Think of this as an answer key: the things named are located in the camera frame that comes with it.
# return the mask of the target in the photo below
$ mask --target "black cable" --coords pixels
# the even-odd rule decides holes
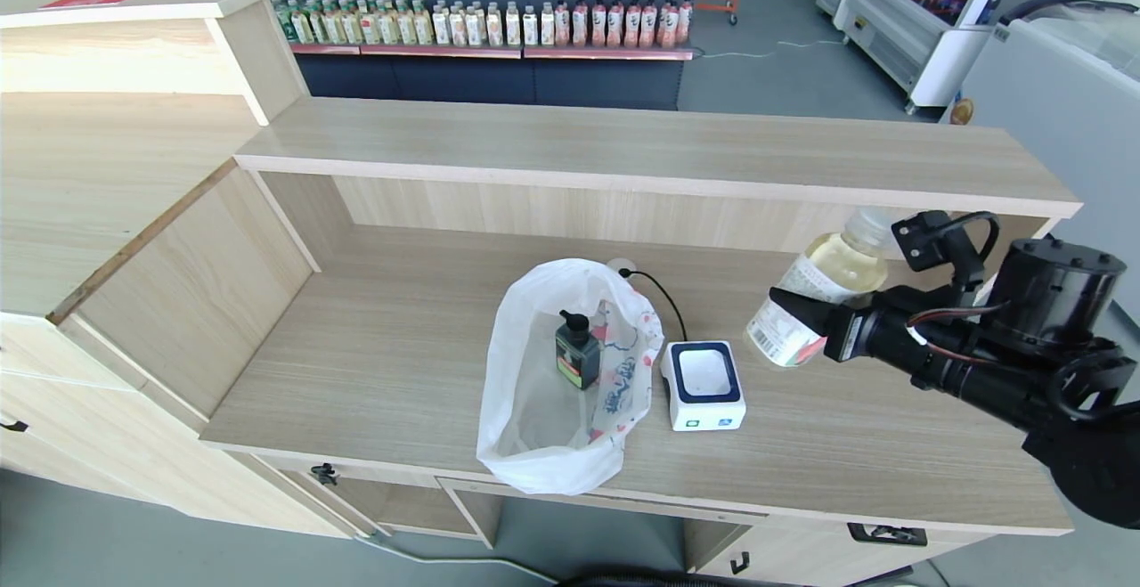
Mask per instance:
[[[990,235],[986,237],[986,243],[982,245],[982,251],[978,251],[978,255],[983,262],[990,254],[993,253],[994,246],[997,246],[997,234],[1001,234],[1001,222],[997,222],[996,214],[990,213],[988,210],[980,210],[977,213],[964,214],[961,218],[952,219],[952,221],[945,222],[943,226],[934,227],[930,230],[930,235],[935,237],[943,237],[945,234],[953,229],[961,229],[962,226],[969,225],[969,222],[976,221],[976,219],[985,219],[990,222]]]
[[[689,332],[685,331],[685,320],[684,318],[681,317],[681,311],[677,310],[677,303],[673,302],[673,296],[669,295],[668,291],[665,291],[665,287],[661,286],[661,283],[657,282],[657,278],[654,278],[652,275],[646,274],[646,271],[633,271],[629,269],[618,269],[618,275],[621,275],[622,278],[627,279],[629,279],[630,275],[644,275],[646,278],[650,279],[651,283],[657,285],[658,290],[661,291],[661,295],[663,295],[665,299],[669,301],[669,307],[673,307],[673,312],[677,315],[677,323],[681,324],[681,340],[683,342],[689,342]]]

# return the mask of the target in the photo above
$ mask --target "counter top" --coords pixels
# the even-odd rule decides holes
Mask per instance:
[[[225,18],[260,0],[123,0],[111,6],[43,8],[56,0],[0,0],[0,30],[71,23]]]
[[[943,529],[1072,529],[1021,433],[870,359],[779,369],[743,327],[792,255],[355,226],[217,408],[226,449],[429,470],[497,482],[475,459],[484,354],[510,283],[549,259],[634,259],[676,299],[692,339],[733,344],[748,416],[675,433],[662,381],[622,471],[597,495]],[[891,263],[891,282],[906,277]],[[661,316],[659,292],[635,282]]]
[[[634,189],[1069,218],[1080,202],[1001,129],[724,113],[302,97],[245,169]]]

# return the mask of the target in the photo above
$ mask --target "bottle cap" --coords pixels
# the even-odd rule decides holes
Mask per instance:
[[[894,219],[881,209],[858,206],[850,219],[847,219],[844,233],[852,235],[853,238],[857,238],[858,242],[865,243],[868,246],[883,248],[890,243],[890,226],[894,222]]]

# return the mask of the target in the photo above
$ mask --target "wooden panel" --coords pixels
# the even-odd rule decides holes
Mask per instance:
[[[857,209],[636,190],[377,178],[334,180],[357,225],[792,253],[806,248],[817,235],[842,229]],[[917,210],[888,213],[902,219]]]
[[[5,31],[5,92],[241,96],[204,22],[79,23]]]
[[[270,204],[282,222],[292,227],[302,253],[314,271],[333,259],[337,245],[352,227],[344,198],[328,176],[300,173],[254,173],[264,182]]]
[[[0,96],[3,310],[46,316],[255,131],[236,96]]]
[[[33,316],[0,315],[0,369],[108,389],[131,389],[75,347],[52,323]]]
[[[685,519],[685,571],[711,565],[712,559],[751,529],[746,524]]]
[[[251,178],[234,170],[88,287],[78,313],[209,417],[309,274]]]
[[[8,373],[0,373],[0,419],[6,424],[19,419],[16,415],[3,411],[3,386],[9,380]],[[24,433],[13,433],[0,430],[0,466],[14,472],[34,475],[62,482],[89,491],[111,494],[120,498],[153,503],[154,498],[140,494],[133,487],[100,472],[56,449],[49,442],[36,435],[38,426],[32,425]]]
[[[298,97],[309,96],[309,87],[268,0],[227,18],[207,19],[206,27],[258,124],[269,124]]]
[[[141,393],[5,376],[5,413],[36,435],[176,509],[196,517],[344,537]]]
[[[974,125],[302,97],[236,157],[364,178],[1039,218],[1080,209],[1005,131]]]
[[[919,391],[876,360],[816,357],[788,372],[754,356],[744,324],[791,262],[758,251],[358,226],[299,292],[202,437],[495,482],[472,446],[495,313],[513,282],[565,255],[624,255],[654,275],[692,339],[733,344],[754,405],[734,432],[677,434],[654,378],[653,407],[627,438],[621,473],[596,495],[994,532],[1070,529],[1052,483],[1020,451],[1018,430]],[[912,277],[891,263],[888,286]],[[633,284],[666,335],[678,335],[660,292]]]
[[[858,543],[846,523],[773,517],[725,547],[698,573],[766,582],[841,587],[988,538],[985,533],[927,530],[926,547]],[[733,576],[731,562],[748,552],[749,568]]]

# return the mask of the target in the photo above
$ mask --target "gray floor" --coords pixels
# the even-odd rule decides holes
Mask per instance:
[[[687,64],[681,107],[689,112],[850,116],[907,121],[905,97],[837,31],[812,0],[740,0],[740,24],[700,14],[693,43],[709,56]],[[744,52],[757,56],[712,56]],[[920,121],[937,116],[925,112]],[[1101,328],[1117,340],[1123,324]],[[1140,352],[1135,342],[1132,353]],[[1076,531],[1057,539],[996,537],[937,560],[955,587],[1134,584],[1140,533],[1074,512]],[[480,545],[399,536],[423,555],[487,555]],[[679,522],[540,502],[508,502],[496,555],[559,578],[592,566],[679,570]],[[907,584],[943,585],[927,565]],[[0,585],[63,587],[203,585],[497,585],[536,587],[498,566],[416,565],[359,543],[329,540],[182,516],[154,505],[90,494],[0,472]]]

